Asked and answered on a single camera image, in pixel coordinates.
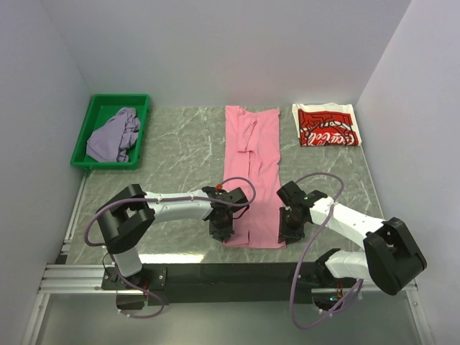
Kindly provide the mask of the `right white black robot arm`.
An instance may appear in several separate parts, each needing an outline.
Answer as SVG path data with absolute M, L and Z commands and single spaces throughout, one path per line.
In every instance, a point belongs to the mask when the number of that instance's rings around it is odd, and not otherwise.
M 343 206 L 327 194 L 306 193 L 293 181 L 277 191 L 279 240 L 292 244 L 304 238 L 305 224 L 324 225 L 360 247 L 358 252 L 330 249 L 315 261 L 303 280 L 331 287 L 340 279 L 372 281 L 381 291 L 396 295 L 427 267 L 427 261 L 405 222 L 367 216 Z

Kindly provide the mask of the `pink t-shirt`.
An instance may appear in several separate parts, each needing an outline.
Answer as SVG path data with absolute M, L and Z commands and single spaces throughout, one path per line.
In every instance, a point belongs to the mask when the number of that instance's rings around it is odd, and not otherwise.
M 239 106 L 227 106 L 224 186 L 240 187 L 247 198 L 256 196 L 247 212 L 234 221 L 234 234 L 227 247 L 282 249 L 278 240 L 280 208 L 280 110 L 251 112 Z M 239 178 L 249 180 L 256 191 Z

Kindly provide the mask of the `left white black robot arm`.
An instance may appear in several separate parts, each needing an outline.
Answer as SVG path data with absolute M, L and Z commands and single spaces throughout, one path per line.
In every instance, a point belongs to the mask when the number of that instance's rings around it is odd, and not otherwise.
M 119 282 L 129 289 L 147 288 L 150 282 L 137 245 L 151 225 L 182 219 L 207 221 L 210 236 L 227 242 L 234 234 L 234 214 L 246 212 L 249 205 L 241 188 L 226 191 L 206 186 L 188 193 L 161 194 L 133 184 L 100 208 L 96 221 Z

